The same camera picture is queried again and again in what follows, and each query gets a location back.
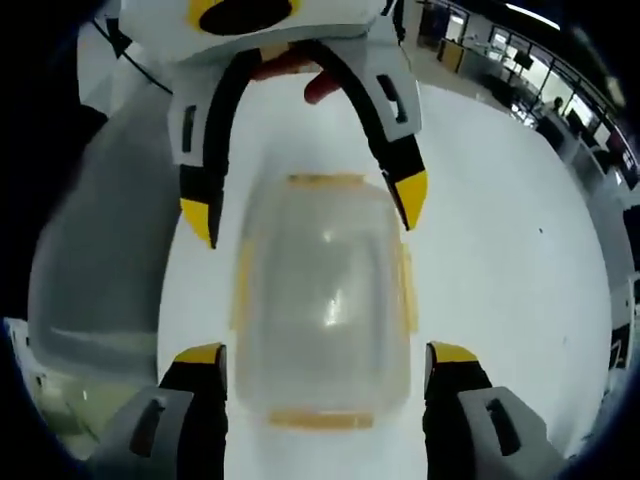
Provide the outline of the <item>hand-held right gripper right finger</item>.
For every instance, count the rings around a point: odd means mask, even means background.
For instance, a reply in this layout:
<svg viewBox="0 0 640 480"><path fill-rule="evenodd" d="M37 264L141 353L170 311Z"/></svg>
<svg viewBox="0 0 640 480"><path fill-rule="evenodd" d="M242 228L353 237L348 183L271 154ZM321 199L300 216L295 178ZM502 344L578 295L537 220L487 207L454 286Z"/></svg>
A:
<svg viewBox="0 0 640 480"><path fill-rule="evenodd" d="M426 346L422 428L429 479L556 479L564 467L543 419L458 345Z"/></svg>

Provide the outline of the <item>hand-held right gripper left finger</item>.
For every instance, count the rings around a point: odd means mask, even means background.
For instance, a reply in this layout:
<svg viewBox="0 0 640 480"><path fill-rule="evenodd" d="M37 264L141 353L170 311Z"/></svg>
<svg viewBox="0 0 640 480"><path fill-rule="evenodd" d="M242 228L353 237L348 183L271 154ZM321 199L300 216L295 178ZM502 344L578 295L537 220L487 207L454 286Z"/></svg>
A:
<svg viewBox="0 0 640 480"><path fill-rule="evenodd" d="M160 384L121 407L94 450L96 479L222 479L226 346L179 353Z"/></svg>

